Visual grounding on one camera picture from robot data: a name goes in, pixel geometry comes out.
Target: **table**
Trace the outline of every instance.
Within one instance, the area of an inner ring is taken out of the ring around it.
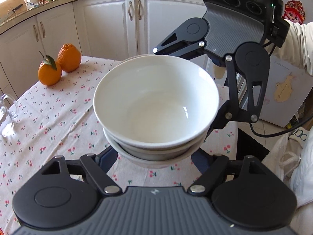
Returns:
[[[93,94],[100,79],[119,63],[82,57],[80,67],[63,73],[56,85],[46,87],[38,82],[18,99],[13,134],[0,138],[0,228],[4,234],[19,227],[11,205],[14,193],[48,160],[55,155],[78,159],[86,153],[98,154],[109,145],[93,111]],[[218,85],[218,90],[222,105],[228,89]],[[201,147],[209,154],[235,159],[237,123],[214,130]],[[187,188],[201,173],[190,157],[164,169],[149,170],[119,155],[108,175],[123,189],[128,185]]]

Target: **orange fruit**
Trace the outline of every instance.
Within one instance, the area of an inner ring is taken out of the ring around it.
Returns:
[[[53,69],[51,65],[45,64],[44,62],[40,64],[38,69],[38,79],[42,84],[51,86],[56,84],[61,79],[61,66],[57,61],[55,61],[55,65],[57,70]]]
[[[76,70],[81,62],[81,53],[73,44],[64,44],[58,54],[58,63],[62,70],[71,72]]]

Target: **person's arm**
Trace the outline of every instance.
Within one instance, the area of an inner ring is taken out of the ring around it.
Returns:
[[[313,22],[300,25],[286,21],[290,24],[286,40],[281,48],[275,48],[273,55],[313,76]],[[266,50],[270,52],[272,48],[273,44]]]

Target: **cartoon character decoration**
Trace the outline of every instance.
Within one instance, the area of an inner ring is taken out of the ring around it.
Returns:
[[[285,13],[282,16],[283,19],[288,19],[291,22],[299,23],[302,25],[303,21],[306,18],[306,14],[302,7],[302,3],[300,1],[288,1],[285,4]]]

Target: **drawstring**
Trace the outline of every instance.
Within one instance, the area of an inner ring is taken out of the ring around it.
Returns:
[[[289,155],[290,158],[288,158],[287,160],[283,161],[284,157]],[[295,153],[291,152],[291,151],[286,151],[282,157],[279,159],[278,164],[279,166],[284,169],[284,167],[286,165],[289,165],[293,162],[295,162],[295,164],[292,166],[292,168],[289,169],[289,171],[286,172],[285,176],[289,176],[292,174],[292,172],[295,170],[295,168],[297,168],[300,164],[301,161],[301,155],[297,156]]]

